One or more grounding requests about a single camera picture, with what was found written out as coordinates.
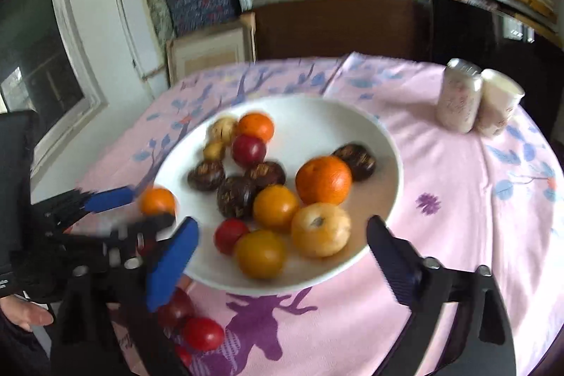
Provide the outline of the person's left hand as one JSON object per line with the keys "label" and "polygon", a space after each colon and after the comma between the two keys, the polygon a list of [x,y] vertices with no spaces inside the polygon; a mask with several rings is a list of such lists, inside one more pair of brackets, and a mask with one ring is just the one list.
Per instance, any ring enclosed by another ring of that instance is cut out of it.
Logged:
{"label": "person's left hand", "polygon": [[32,332],[34,327],[47,326],[54,322],[54,317],[48,310],[16,296],[4,297],[0,303],[4,316],[28,332]]}

